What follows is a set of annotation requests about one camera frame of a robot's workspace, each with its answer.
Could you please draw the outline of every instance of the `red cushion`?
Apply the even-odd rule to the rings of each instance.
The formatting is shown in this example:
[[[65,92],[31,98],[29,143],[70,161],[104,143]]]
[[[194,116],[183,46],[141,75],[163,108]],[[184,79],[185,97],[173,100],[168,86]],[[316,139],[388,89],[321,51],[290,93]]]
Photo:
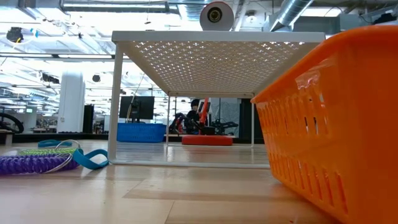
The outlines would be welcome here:
[[[186,135],[182,136],[182,144],[198,146],[232,146],[232,138],[228,136]]]

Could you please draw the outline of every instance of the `blue bin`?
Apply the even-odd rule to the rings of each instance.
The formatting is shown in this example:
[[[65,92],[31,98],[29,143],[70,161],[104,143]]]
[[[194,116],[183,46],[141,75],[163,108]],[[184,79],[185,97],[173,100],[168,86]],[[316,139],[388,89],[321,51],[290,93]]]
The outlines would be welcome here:
[[[164,124],[118,123],[117,141],[162,142],[166,133]]]

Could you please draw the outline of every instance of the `orange plastic basket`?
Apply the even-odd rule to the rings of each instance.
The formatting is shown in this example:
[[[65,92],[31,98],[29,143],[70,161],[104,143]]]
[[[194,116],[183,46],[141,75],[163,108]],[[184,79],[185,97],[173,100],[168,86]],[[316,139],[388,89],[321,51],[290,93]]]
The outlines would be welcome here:
[[[252,99],[272,175],[344,223],[398,223],[397,41],[340,33]]]

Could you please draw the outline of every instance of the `perforated tabletop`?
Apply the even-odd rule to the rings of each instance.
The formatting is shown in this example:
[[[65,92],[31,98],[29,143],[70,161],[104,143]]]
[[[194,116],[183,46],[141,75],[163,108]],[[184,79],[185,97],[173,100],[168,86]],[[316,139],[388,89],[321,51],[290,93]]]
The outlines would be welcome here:
[[[112,41],[169,96],[251,98],[324,33],[114,31]]]

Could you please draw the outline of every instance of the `tape roll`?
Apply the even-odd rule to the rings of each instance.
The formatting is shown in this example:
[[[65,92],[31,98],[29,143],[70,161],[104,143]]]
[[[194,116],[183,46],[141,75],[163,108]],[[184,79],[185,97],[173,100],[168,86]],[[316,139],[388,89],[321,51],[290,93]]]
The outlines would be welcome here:
[[[200,14],[200,25],[203,30],[228,31],[234,24],[234,12],[225,2],[212,2]]]

